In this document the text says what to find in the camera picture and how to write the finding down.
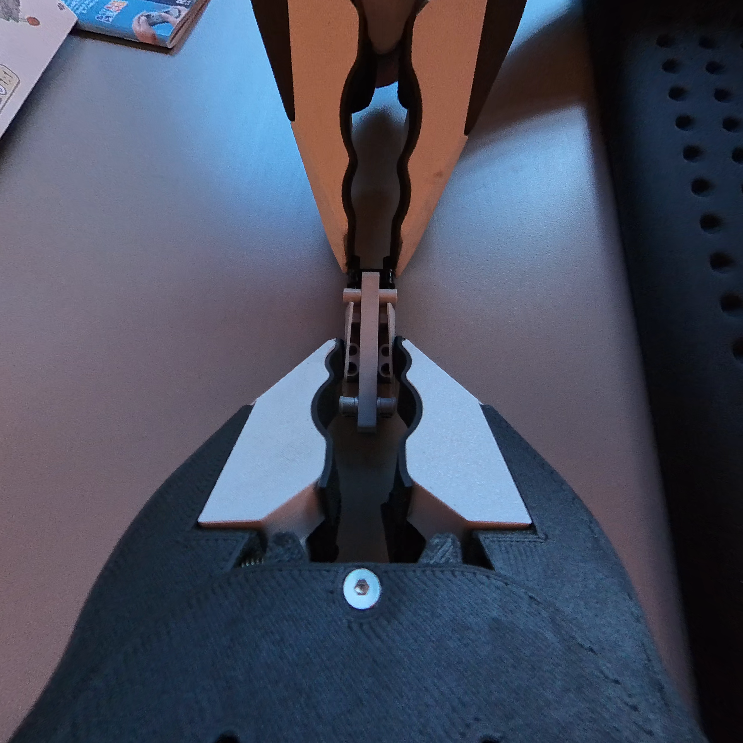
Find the grey desk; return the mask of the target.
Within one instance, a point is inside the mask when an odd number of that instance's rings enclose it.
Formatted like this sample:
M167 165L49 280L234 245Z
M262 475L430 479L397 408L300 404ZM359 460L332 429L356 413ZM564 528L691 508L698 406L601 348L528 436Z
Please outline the grey desk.
M69 36L2 138L2 741L152 492L339 333L249 2L173 53ZM528 2L399 328L590 507L697 713L579 2Z

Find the white instruction booklet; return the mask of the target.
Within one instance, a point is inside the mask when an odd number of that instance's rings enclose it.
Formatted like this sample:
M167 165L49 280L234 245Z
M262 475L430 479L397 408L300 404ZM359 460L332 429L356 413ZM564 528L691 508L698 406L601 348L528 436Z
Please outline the white instruction booklet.
M77 22L58 1L1 1L1 133Z

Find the black perforated tray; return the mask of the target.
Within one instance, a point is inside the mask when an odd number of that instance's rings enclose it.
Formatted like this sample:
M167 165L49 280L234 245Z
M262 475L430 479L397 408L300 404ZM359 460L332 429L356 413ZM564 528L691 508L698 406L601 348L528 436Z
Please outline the black perforated tray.
M741 741L741 2L584 2L704 729Z

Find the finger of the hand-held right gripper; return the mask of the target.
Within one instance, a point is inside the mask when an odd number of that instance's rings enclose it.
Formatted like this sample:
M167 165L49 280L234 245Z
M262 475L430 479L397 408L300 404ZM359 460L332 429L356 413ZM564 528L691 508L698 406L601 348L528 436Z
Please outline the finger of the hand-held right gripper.
M421 127L407 170L411 201L401 226L400 273L413 256L467 141L464 127L486 1L432 1L413 24Z
M348 216L342 182L349 155L341 101L358 57L359 16L349 1L289 1L293 134L331 249L347 269Z

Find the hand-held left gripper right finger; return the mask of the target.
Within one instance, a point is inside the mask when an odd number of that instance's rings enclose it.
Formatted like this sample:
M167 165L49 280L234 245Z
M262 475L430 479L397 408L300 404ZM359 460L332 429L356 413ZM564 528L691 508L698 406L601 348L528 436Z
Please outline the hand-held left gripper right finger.
M407 520L426 539L530 527L480 402L408 339L401 350L409 361L401 381L414 402L401 463L413 488Z

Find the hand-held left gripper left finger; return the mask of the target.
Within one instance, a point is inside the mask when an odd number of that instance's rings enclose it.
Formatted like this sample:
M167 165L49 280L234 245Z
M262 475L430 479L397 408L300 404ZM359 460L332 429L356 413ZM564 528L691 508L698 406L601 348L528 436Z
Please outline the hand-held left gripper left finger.
M257 398L200 526L292 532L304 542L330 518L328 427L341 374L342 342L331 339Z

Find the blue booklet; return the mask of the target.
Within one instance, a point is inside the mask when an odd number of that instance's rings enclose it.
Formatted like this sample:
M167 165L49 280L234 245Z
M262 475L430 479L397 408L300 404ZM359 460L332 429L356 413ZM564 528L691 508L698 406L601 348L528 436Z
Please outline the blue booklet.
M77 28L160 48L175 48L208 1L68 1Z

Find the grey toy brick assembly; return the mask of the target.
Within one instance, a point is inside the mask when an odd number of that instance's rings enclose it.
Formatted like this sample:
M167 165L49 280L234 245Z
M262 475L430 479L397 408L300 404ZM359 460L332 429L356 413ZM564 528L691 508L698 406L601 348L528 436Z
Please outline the grey toy brick assembly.
M391 417L397 406L393 371L397 291L382 288L381 274L361 275L359 289L345 289L345 362L339 412L357 421L358 431L376 431L379 417Z

